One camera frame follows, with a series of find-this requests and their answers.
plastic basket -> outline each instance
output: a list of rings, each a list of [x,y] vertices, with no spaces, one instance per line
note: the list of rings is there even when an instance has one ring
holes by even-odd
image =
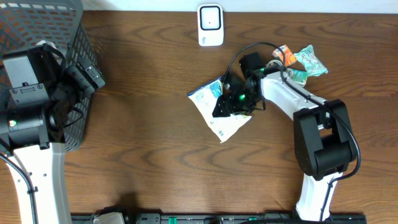
[[[82,55],[94,63],[96,57],[81,24],[83,5],[80,0],[3,1],[0,0],[0,58],[9,50],[48,40],[65,55],[71,65]],[[9,102],[9,83],[5,69],[0,70],[0,110]],[[65,129],[65,150],[77,150],[82,143],[92,96],[77,104],[84,117]],[[72,111],[69,122],[80,115]]]

white background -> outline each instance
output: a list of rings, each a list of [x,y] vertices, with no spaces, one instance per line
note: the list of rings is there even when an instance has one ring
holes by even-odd
[[[83,0],[85,10],[196,11],[218,3],[226,12],[398,13],[398,0]]]

light blue candy wrapper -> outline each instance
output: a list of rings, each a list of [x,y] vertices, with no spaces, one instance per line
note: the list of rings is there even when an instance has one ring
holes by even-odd
[[[323,73],[328,73],[328,69],[315,56],[312,45],[304,48],[299,53],[295,53],[294,56],[304,65],[308,76],[320,76]]]

wooden table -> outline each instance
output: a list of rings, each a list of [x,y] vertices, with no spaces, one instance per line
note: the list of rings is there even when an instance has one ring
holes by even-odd
[[[241,47],[262,40],[294,52],[312,44],[329,73],[306,88],[348,107],[363,164],[338,183],[331,211],[396,221],[398,17],[227,12],[224,21],[224,44],[200,47],[194,12],[85,12],[108,82],[94,97],[84,144],[67,154],[71,212],[115,204],[165,213],[292,210],[303,179],[292,121],[268,103],[220,144],[187,97],[222,75]],[[257,50],[272,58],[269,47],[246,52]],[[3,163],[0,176],[1,223],[20,223]]]

